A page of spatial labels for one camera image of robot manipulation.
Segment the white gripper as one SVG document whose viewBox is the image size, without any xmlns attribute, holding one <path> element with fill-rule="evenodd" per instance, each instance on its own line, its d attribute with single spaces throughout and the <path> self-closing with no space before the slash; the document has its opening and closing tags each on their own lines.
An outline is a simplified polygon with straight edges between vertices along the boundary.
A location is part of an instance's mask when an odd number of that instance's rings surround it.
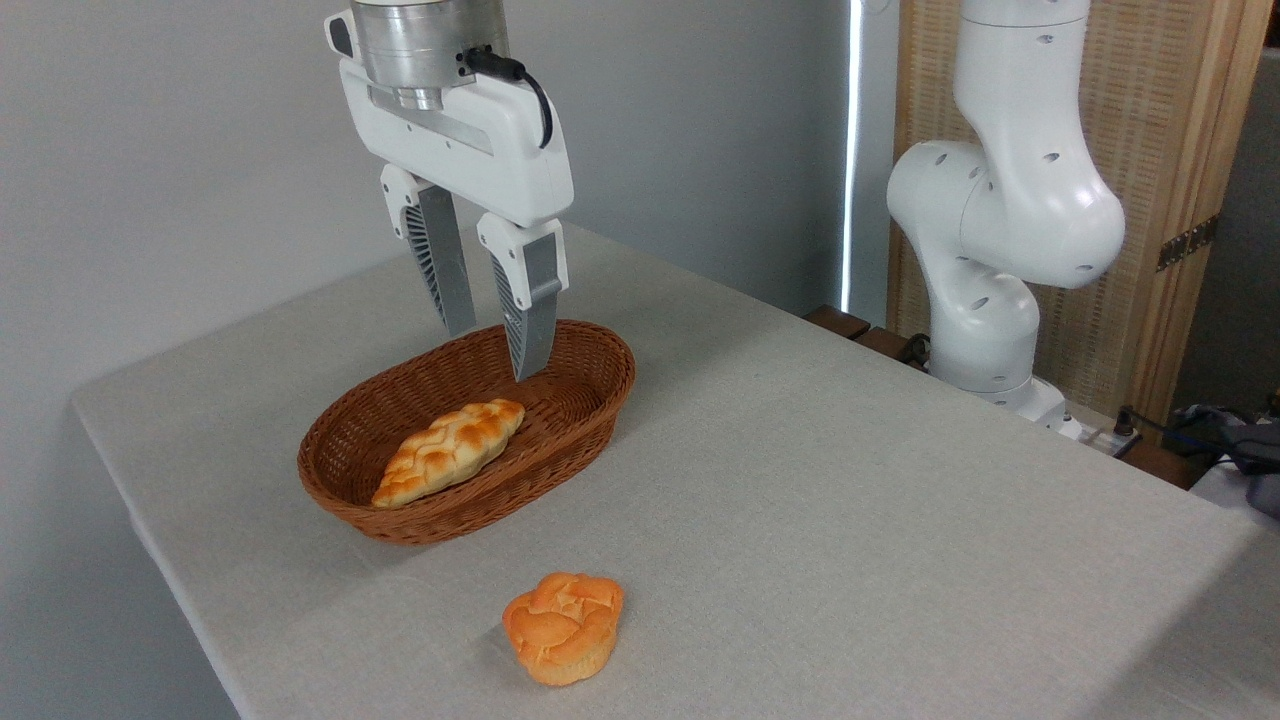
<svg viewBox="0 0 1280 720">
<path fill-rule="evenodd" d="M 506 14 L 344 10 L 326 18 L 325 35 L 360 138 L 392 164 L 380 176 L 389 218 L 447 332 L 476 324 L 456 193 L 492 211 L 477 233 L 492 255 L 515 379 L 541 372 L 557 296 L 570 283 L 563 228 L 552 218 L 571 206 L 573 182 L 550 102 L 509 72 L 474 69 L 508 55 Z"/>
</svg>

